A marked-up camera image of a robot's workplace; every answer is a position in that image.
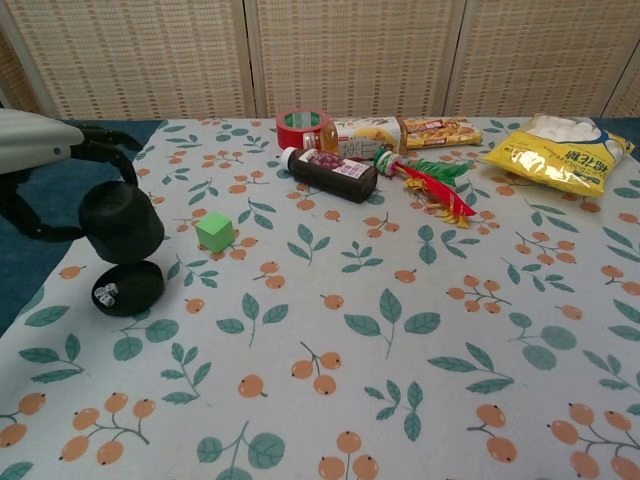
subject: dice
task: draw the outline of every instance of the dice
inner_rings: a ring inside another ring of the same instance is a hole
[[[113,307],[114,303],[116,303],[116,299],[108,293],[105,293],[104,295],[98,297],[98,301],[107,308]]]
[[[118,295],[118,286],[115,283],[107,283],[104,289],[109,295]]]
[[[118,295],[118,286],[115,283],[107,283],[104,287],[96,288],[93,295],[102,305],[111,308],[116,303],[114,297]]]

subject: green block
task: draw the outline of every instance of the green block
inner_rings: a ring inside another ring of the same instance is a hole
[[[231,220],[212,212],[196,224],[198,241],[214,253],[221,252],[233,242]]]

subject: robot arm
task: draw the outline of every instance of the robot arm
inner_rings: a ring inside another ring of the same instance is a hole
[[[22,234],[48,242],[80,238],[77,227],[51,227],[18,194],[19,184],[29,180],[39,166],[73,157],[109,162],[126,183],[136,185],[133,165],[115,145],[140,151],[142,145],[123,132],[99,127],[72,126],[33,113],[0,109],[0,215]]]

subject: tape roll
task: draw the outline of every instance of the tape roll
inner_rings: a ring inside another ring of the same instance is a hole
[[[331,119],[319,108],[296,108],[282,112],[276,117],[278,145],[303,148],[302,136],[308,132],[319,132]]]

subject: blue floor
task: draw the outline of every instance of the blue floor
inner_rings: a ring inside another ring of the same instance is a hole
[[[640,118],[594,119],[596,124],[640,146]],[[159,122],[86,122],[126,131],[142,144]],[[634,152],[640,160],[640,148]],[[50,225],[77,225],[77,208],[91,187],[118,177],[110,165],[67,160],[42,167],[20,188],[20,194]],[[0,335],[11,325],[22,306],[64,257],[70,242],[47,244],[30,240],[0,218]]]

